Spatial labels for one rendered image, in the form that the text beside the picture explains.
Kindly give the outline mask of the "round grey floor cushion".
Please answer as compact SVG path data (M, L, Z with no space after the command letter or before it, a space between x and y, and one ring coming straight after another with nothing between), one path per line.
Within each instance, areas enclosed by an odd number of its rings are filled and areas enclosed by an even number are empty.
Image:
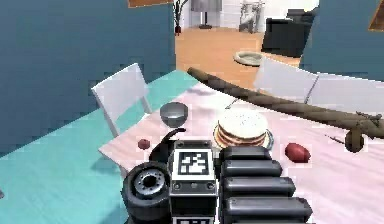
M245 66L258 67L261 64L263 56L257 52L239 51L233 56L233 60Z

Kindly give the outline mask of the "dark red potato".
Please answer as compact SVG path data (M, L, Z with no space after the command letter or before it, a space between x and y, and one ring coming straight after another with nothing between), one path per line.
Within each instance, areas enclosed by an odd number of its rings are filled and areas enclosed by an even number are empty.
M308 163L311 157L310 152L297 143L289 143L285 147L285 155L294 163Z

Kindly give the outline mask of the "brown framed wall picture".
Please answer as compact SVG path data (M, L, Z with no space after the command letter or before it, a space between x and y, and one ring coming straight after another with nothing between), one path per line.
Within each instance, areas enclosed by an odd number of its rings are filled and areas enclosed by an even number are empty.
M127 0L129 8L171 4L174 0Z
M380 0L370 21L369 31L384 32L384 0Z

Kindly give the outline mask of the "pale pink dining table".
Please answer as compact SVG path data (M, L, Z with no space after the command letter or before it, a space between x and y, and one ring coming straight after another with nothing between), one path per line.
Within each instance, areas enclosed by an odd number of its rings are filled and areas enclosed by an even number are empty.
M173 101L189 107L187 132L176 139L210 139L219 114L233 100L205 85L194 87ZM291 177L296 194L313 209L316 224L384 224L384 140L365 140L359 153L350 153L328 136L342 139L345 131L315 122L269 111L238 101L234 108L253 109L268 120L274 136L272 157L280 161L283 175ZM99 151L127 171L148 159L150 150L171 129L161 121L159 111L141 120ZM138 148L147 139L151 148ZM298 143L311 154L308 164L294 164L285 156L288 143Z

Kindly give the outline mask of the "house plant in red pot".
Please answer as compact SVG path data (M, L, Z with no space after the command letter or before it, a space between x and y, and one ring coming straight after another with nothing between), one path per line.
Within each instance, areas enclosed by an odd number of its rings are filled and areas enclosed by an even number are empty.
M182 11L184 5L189 0L175 0L173 2L173 16L174 16L174 33L176 36L179 36L182 32L181 21L182 21Z

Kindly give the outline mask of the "white dining chair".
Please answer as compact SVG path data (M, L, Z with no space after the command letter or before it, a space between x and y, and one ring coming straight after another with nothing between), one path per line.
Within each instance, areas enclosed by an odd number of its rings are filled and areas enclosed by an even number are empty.
M269 95L304 103L318 76L264 57L256 73L254 88Z
M384 115L384 82L319 73L308 103L344 112Z
M118 118L136 102L141 102L144 114L152 113L147 100L148 85L137 63L107 77L93 86L91 91L114 137L120 134L116 125Z

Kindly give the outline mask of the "brown fishing rod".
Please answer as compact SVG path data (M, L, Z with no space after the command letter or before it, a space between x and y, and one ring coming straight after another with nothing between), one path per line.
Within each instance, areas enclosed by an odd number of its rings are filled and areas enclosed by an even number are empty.
M347 130L345 146L350 152L362 149L362 135L384 140L384 119L374 119L373 115L361 112L349 113L294 102L274 96L265 95L253 90L242 88L217 76L190 67L187 73L207 87L269 110L299 117L309 121Z

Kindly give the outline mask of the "grey metal bowl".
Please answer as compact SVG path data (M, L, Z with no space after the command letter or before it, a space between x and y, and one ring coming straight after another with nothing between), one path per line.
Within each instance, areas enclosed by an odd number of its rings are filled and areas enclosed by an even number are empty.
M169 102L160 108L160 117L168 127L178 128L188 118L188 107L180 102Z

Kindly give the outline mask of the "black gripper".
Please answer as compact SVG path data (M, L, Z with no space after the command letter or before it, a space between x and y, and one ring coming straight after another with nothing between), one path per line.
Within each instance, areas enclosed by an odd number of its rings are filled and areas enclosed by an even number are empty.
M171 224L168 158L173 152L172 137L185 132L176 128L152 149L149 161L135 166L123 181L121 196L128 212L124 224Z

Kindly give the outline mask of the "grey floor lamp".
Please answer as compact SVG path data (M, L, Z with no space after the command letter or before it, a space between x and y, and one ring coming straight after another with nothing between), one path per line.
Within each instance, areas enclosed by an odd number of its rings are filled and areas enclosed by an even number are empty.
M199 25L200 29L211 29L208 14L219 13L222 10L222 0L191 0L191 10L204 14L204 21Z

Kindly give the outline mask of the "grey white chair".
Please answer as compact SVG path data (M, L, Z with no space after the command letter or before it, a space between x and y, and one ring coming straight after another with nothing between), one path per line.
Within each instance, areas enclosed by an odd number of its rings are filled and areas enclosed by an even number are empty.
M264 5L264 0L243 0L240 8L240 32L248 32L251 34L258 32L258 23Z

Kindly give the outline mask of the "layered cake on plate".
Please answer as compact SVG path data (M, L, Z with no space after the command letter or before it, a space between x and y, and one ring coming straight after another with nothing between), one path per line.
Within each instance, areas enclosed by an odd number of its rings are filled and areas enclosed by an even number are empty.
M220 148L263 146L271 149L274 142L266 117L245 108L226 109L218 118L213 137Z

